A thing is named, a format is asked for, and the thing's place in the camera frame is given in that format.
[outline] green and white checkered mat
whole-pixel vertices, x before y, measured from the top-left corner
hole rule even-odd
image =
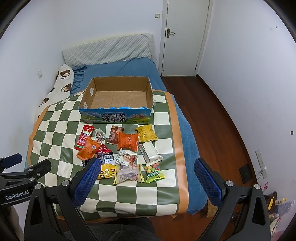
[[[80,212],[85,220],[94,221],[109,217],[133,217],[172,215],[178,212],[179,189],[174,153],[174,142],[169,107],[164,92],[153,91],[156,101],[150,117],[150,124],[158,136],[153,142],[155,148],[164,158],[160,170],[165,179],[152,183],[139,183],[127,180],[113,185],[113,178],[97,180],[90,191]],[[71,180],[82,169],[81,160],[76,157],[74,146],[81,133],[84,122],[78,105],[83,92],[51,105],[45,113],[35,136],[30,153],[31,165],[49,159],[52,168],[49,173],[39,179],[46,187],[59,185],[63,180]],[[124,133],[133,134],[137,124],[114,124],[124,127]],[[93,124],[109,136],[112,124]],[[105,145],[118,153],[117,146]],[[138,151],[137,163],[145,163]],[[146,180],[147,174],[142,168]],[[55,204],[56,213],[62,216],[59,205]]]

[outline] baseboard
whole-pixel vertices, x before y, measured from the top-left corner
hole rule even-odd
[[[220,102],[220,100],[218,99],[218,97],[215,95],[215,93],[211,90],[211,88],[207,85],[207,83],[197,74],[196,77],[198,78],[198,80],[205,86],[205,88],[211,93],[211,95],[213,96],[213,98],[216,100],[217,104],[219,105],[219,107],[221,108],[221,110],[223,111],[224,115],[226,116],[226,118],[228,119],[228,122],[230,124],[230,126],[232,127],[237,139],[239,140],[239,143],[242,147],[242,150],[244,152],[244,155],[246,157],[247,163],[250,166],[251,169],[251,175],[252,175],[252,180],[254,183],[257,183],[257,179],[256,179],[256,173],[254,171],[254,167],[251,161],[251,158],[249,156],[249,153],[247,151],[246,146],[244,145],[244,142],[242,140],[241,135],[239,134],[239,131],[237,130],[235,124],[233,123],[231,117],[229,116],[228,112],[226,111],[226,109],[224,108],[224,106],[222,105],[222,103]]]

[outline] bear print blanket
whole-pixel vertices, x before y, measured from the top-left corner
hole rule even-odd
[[[56,82],[53,88],[40,104],[35,119],[39,117],[46,106],[57,103],[58,101],[64,100],[70,96],[73,80],[74,72],[72,68],[66,64],[63,64],[63,66],[57,72]]]

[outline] metal screw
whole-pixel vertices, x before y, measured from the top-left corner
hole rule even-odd
[[[35,186],[35,189],[39,190],[41,188],[41,184],[38,183],[36,186]]]
[[[70,183],[70,182],[69,182],[68,180],[65,180],[65,181],[62,182],[62,185],[63,185],[64,187],[66,187],[66,186],[69,185],[69,183]]]
[[[226,181],[226,185],[229,186],[229,187],[232,187],[233,186],[233,181],[230,181],[230,180]]]
[[[255,184],[254,184],[254,188],[256,188],[257,190],[259,190],[261,187],[260,187],[259,184],[255,183]]]

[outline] door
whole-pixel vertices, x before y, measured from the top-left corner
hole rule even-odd
[[[168,0],[162,76],[193,76],[209,0]]]

